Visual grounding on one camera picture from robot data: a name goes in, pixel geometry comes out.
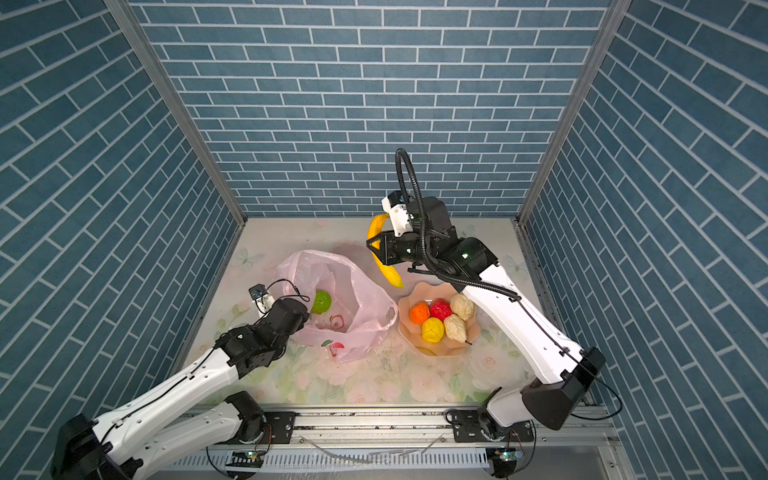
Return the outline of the orange fake fruit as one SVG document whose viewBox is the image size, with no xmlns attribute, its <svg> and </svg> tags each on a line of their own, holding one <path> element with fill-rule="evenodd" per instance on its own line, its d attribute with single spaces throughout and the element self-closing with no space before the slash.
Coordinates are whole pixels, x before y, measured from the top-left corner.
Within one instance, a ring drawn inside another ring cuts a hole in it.
<svg viewBox="0 0 768 480">
<path fill-rule="evenodd" d="M 409 319 L 415 325 L 423 324 L 430 317 L 430 307 L 424 301 L 417 302 L 409 310 Z"/>
</svg>

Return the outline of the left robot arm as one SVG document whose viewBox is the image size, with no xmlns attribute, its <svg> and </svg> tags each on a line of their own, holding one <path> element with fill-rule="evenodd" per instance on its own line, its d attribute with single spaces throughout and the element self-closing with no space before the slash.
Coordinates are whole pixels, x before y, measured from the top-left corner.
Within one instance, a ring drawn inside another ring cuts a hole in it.
<svg viewBox="0 0 768 480">
<path fill-rule="evenodd" d="M 199 401 L 282 357 L 291 335 L 309 319 L 305 304 L 276 300 L 255 323 L 222 334 L 191 365 L 125 405 L 60 427 L 50 474 L 54 479 L 146 479 L 183 457 L 219 442 L 254 443 L 269 428 L 247 392 L 182 420 Z"/>
</svg>

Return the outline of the pink plastic bag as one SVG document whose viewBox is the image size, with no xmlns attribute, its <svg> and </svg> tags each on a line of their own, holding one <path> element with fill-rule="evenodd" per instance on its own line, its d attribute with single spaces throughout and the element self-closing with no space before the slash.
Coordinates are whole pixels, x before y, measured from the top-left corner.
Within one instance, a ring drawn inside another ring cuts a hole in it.
<svg viewBox="0 0 768 480">
<path fill-rule="evenodd" d="M 310 318 L 291 336 L 308 347 L 323 348 L 337 363 L 363 359 L 387 336 L 396 323 L 398 306 L 383 287 L 345 256 L 318 251 L 297 251 L 275 270 L 282 293 L 300 292 Z M 315 292 L 332 297 L 328 312 L 311 312 Z"/>
</svg>

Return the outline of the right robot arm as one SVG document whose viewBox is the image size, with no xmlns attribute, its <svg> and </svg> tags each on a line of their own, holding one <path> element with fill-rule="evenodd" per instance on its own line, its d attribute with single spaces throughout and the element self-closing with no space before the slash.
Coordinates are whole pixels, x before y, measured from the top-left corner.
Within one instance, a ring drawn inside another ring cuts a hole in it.
<svg viewBox="0 0 768 480">
<path fill-rule="evenodd" d="M 512 425 L 535 420 L 560 429 L 605 364 L 595 347 L 570 340 L 517 290 L 497 257 L 474 237 L 461 238 L 435 197 L 407 199 L 393 192 L 369 227 L 366 246 L 392 285 L 395 265 L 434 275 L 484 311 L 518 347 L 533 379 L 517 390 L 498 388 L 478 410 L 483 434 L 500 438 Z"/>
</svg>

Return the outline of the cream fake fruit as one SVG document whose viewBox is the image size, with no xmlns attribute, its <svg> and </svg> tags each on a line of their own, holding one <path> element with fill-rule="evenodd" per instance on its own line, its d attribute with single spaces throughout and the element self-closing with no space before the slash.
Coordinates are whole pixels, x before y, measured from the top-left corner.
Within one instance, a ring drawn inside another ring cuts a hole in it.
<svg viewBox="0 0 768 480">
<path fill-rule="evenodd" d="M 468 341 L 466 322 L 460 316 L 449 315 L 443 320 L 443 325 L 446 338 L 460 343 Z"/>
<path fill-rule="evenodd" d="M 465 295 L 456 294 L 449 302 L 449 306 L 454 315 L 458 316 L 463 321 L 467 321 L 475 314 L 475 304 Z"/>
</svg>

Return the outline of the yellow banana fake fruit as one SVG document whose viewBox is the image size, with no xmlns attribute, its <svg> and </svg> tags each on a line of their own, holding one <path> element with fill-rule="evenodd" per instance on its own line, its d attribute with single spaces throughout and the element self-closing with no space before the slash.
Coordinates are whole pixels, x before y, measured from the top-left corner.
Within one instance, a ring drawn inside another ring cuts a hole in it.
<svg viewBox="0 0 768 480">
<path fill-rule="evenodd" d="M 367 232 L 366 246 L 371 251 L 376 265 L 385 279 L 396 288 L 403 288 L 404 283 L 400 274 L 391 265 L 390 255 L 392 235 L 384 232 L 383 226 L 389 218 L 388 214 L 380 214 L 371 220 Z"/>
</svg>

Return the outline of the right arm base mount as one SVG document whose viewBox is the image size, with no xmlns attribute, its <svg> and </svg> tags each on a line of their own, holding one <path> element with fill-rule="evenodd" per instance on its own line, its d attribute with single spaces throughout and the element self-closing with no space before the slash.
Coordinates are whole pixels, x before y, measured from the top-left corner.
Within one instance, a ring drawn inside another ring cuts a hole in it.
<svg viewBox="0 0 768 480">
<path fill-rule="evenodd" d="M 443 413 L 456 443 L 510 442 L 527 443 L 534 440 L 530 421 L 500 427 L 476 410 L 448 409 Z"/>
</svg>

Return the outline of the peach scalloped bowl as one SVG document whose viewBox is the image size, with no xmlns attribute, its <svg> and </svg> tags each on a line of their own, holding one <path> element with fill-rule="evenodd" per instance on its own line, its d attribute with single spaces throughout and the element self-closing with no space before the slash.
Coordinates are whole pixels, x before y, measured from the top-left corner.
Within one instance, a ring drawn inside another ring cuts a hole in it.
<svg viewBox="0 0 768 480">
<path fill-rule="evenodd" d="M 479 337 L 474 306 L 449 284 L 419 283 L 398 302 L 398 331 L 426 356 L 458 356 Z"/>
</svg>

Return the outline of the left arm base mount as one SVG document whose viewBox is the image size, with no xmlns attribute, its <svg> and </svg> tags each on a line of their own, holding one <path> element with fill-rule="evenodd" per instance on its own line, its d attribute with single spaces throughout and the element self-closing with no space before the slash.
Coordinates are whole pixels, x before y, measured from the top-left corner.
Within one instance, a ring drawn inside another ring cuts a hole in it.
<svg viewBox="0 0 768 480">
<path fill-rule="evenodd" d="M 236 434 L 240 443 L 264 443 L 287 445 L 290 443 L 297 413 L 292 411 L 267 411 L 242 421 Z"/>
</svg>

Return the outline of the red fake fruit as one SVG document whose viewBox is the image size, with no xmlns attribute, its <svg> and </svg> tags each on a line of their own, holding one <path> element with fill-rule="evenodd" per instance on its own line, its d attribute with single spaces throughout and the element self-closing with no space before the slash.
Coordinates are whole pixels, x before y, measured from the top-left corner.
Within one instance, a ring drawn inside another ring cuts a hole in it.
<svg viewBox="0 0 768 480">
<path fill-rule="evenodd" d="M 444 321 L 453 314 L 450 303 L 444 299 L 435 299 L 429 305 L 429 314 L 431 318 Z"/>
</svg>

